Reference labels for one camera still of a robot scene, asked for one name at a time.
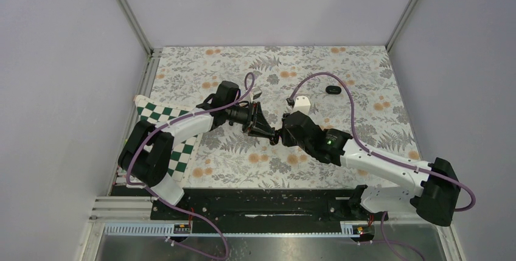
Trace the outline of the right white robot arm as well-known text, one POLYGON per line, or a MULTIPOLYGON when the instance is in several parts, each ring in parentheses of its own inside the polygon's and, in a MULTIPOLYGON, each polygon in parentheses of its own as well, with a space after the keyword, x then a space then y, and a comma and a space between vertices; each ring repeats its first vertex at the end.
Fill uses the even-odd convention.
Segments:
POLYGON ((363 220, 371 213, 384 211, 414 211, 429 223, 451 225, 461 188, 447 160, 412 162, 381 154, 349 133, 323 130, 300 111, 284 114, 279 137, 284 146, 297 146, 321 163, 363 170, 396 184, 386 190, 357 187, 357 198, 349 203, 354 218, 363 220))

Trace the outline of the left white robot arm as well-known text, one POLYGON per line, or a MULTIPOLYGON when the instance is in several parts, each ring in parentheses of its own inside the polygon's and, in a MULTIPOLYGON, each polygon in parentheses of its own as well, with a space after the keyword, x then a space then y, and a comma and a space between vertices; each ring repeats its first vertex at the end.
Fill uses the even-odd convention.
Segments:
POLYGON ((250 92, 242 94, 237 84, 223 81, 192 111, 168 122, 138 122, 125 143, 117 163, 128 176, 135 177, 155 197, 166 203, 165 210, 175 219, 183 218, 189 203, 184 190, 168 173, 173 149, 186 140, 210 132, 229 122, 240 124, 244 134, 277 144, 279 134, 269 125, 259 102, 250 92))

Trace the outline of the small black oval object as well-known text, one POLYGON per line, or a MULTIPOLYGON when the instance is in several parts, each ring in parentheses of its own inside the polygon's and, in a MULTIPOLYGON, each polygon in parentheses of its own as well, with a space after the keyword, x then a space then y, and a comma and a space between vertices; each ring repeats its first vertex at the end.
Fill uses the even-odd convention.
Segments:
POLYGON ((330 86, 327 86, 327 87, 325 88, 325 92, 326 92, 327 94, 334 94, 334 95, 337 95, 337 94, 341 94, 342 89, 341 89, 339 86, 332 86, 332 85, 330 85, 330 86))

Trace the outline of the floral patterned table mat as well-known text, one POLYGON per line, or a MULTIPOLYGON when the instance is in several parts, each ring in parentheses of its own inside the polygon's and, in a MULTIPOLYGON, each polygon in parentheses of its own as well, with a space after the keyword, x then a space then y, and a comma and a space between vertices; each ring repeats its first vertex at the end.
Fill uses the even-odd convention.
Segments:
MULTIPOLYGON (((272 127, 281 125, 295 92, 311 102, 310 117, 321 128, 350 132, 362 143, 404 158, 420 158, 388 53, 383 46, 165 47, 149 98, 191 106, 216 92, 222 81, 255 88, 272 127), (327 86, 341 94, 327 94, 327 86)), ((202 134, 180 184, 208 188, 388 187, 389 182, 357 169, 322 164, 297 147, 270 145, 249 137, 240 125, 224 124, 202 134)))

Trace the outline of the green white checkered mat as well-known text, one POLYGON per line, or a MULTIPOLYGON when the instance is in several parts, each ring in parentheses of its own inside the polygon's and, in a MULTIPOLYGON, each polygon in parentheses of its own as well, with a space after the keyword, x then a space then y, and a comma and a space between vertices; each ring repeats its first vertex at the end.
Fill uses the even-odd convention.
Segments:
MULTIPOLYGON (((133 101, 139 120, 151 124, 168 122, 193 109, 191 106, 161 103, 143 95, 137 95, 133 101)), ((201 138, 201 135, 193 136, 173 148, 169 160, 168 174, 176 182, 180 183, 184 174, 190 168, 189 163, 197 152, 201 138)))

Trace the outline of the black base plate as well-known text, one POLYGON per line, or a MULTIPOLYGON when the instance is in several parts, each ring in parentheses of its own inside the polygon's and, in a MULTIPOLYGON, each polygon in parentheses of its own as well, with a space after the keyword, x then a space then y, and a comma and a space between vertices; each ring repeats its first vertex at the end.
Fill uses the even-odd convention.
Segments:
POLYGON ((151 220, 185 221, 194 233, 211 233, 205 221, 224 234, 337 233, 342 221, 362 225, 378 223, 382 213, 364 210, 356 189, 201 189, 186 188, 177 206, 153 203, 151 220))

